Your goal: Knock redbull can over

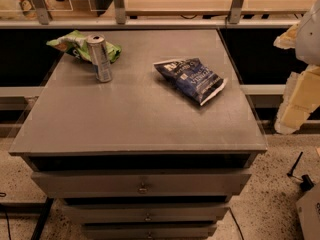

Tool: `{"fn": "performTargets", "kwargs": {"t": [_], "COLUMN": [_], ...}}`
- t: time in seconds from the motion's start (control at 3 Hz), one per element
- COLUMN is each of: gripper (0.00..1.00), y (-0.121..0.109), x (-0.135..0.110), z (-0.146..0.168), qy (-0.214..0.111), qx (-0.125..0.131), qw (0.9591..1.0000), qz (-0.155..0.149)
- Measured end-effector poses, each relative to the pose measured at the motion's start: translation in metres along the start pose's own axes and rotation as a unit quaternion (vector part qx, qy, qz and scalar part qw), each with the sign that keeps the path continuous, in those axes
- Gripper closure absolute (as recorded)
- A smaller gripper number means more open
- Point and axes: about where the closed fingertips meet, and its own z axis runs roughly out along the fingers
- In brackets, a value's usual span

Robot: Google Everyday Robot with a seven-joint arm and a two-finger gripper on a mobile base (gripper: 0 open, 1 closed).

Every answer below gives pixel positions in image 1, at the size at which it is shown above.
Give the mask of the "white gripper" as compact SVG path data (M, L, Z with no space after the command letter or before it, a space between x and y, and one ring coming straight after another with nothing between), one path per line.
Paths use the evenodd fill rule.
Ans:
M292 72L287 79L274 128L280 134L299 130L320 106L320 0L304 14L299 25L292 25L278 36L273 45L296 50L296 57L307 63L300 74Z

